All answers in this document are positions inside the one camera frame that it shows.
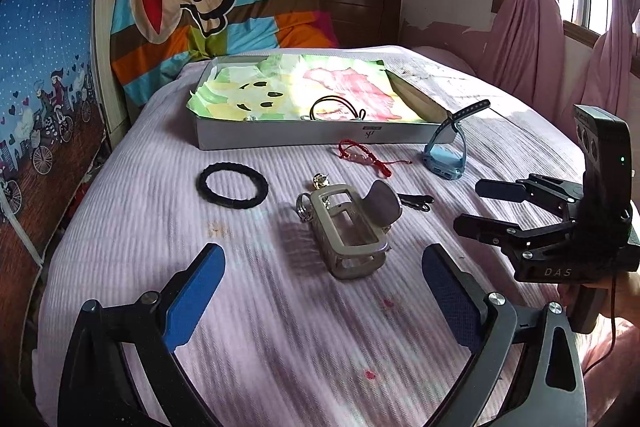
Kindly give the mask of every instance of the pink curtain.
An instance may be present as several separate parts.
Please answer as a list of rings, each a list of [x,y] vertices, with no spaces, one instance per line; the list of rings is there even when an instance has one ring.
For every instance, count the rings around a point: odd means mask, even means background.
[[[558,0],[504,0],[478,76],[553,122],[564,68],[564,30]]]
[[[636,39],[633,23],[640,0],[613,0],[609,30],[593,47],[587,71],[574,88],[556,124],[576,141],[574,103],[595,105],[625,120],[629,108],[629,71]]]

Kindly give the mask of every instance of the bed sheet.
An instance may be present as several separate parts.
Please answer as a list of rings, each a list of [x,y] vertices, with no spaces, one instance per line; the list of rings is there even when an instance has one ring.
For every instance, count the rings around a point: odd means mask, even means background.
[[[580,150],[533,110],[481,80],[404,48],[365,52],[452,111],[491,100],[491,110],[465,120],[464,177],[448,182],[418,161],[394,165],[390,185],[398,192],[432,194],[432,212],[405,208],[388,234],[392,251],[385,265],[366,279],[335,280],[308,225],[296,215],[295,199],[317,172],[366,192],[375,171],[340,160],[334,146],[200,151],[186,102],[206,62],[187,65],[148,102],[53,256],[33,357],[36,403],[51,426],[56,426],[66,347],[82,303],[95,298],[105,307],[122,305],[144,291],[160,290],[208,242],[224,248],[226,273],[191,340],[176,354],[204,400],[230,427],[423,425],[469,357],[422,277],[422,251],[431,243],[441,243],[484,289],[498,290],[514,303],[542,306],[558,298],[553,285],[515,282],[497,249],[458,237],[452,222],[463,212],[516,221],[523,228],[554,222],[527,203],[483,200],[474,185],[479,178],[514,180],[530,172],[580,181]],[[422,147],[372,149],[382,160],[417,160]],[[232,210],[199,197],[197,175],[218,161],[263,172],[270,183],[266,201]],[[214,183],[230,197],[251,197],[254,190],[233,173],[217,174]],[[577,337],[582,357],[602,333],[602,323],[598,328],[592,336]],[[149,414],[166,422],[135,351],[128,349],[127,357]],[[516,361],[514,349],[481,421],[497,414]]]

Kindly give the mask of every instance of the starry sky print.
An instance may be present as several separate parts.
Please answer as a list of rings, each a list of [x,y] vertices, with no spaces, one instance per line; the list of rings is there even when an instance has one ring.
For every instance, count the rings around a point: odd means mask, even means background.
[[[90,31],[91,0],[0,1],[0,142],[42,108],[36,85],[52,92],[53,71],[64,68],[63,86],[74,83],[90,60]],[[18,140],[10,149],[20,153]]]

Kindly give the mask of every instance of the red cord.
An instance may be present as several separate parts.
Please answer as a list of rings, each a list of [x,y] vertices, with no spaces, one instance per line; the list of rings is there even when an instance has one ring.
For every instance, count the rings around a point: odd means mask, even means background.
[[[349,153],[347,152],[347,149],[351,147],[357,147],[360,150],[362,150],[371,161],[371,165],[373,165],[374,167],[377,167],[380,170],[380,172],[382,172],[382,175],[385,178],[390,178],[391,174],[393,174],[391,172],[391,169],[387,167],[387,165],[392,165],[394,163],[407,163],[407,164],[412,163],[411,161],[408,161],[408,160],[396,160],[394,162],[381,162],[376,157],[376,155],[374,155],[369,149],[364,147],[364,145],[354,142],[353,140],[340,140],[340,143],[338,143],[338,151],[340,152],[340,158],[349,158]]]

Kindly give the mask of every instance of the white box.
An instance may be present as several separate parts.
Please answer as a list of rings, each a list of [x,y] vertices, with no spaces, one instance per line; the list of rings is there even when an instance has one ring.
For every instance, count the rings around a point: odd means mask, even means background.
[[[222,66],[253,66],[264,56],[217,57],[205,68],[198,87]],[[337,144],[351,139],[358,143],[424,143],[433,136],[447,118],[447,111],[426,94],[399,76],[386,72],[392,89],[422,122],[367,122],[354,120],[219,120],[193,114],[198,136],[198,147],[204,151],[249,149],[287,145]],[[438,143],[451,143],[455,139],[451,127],[438,137]]]

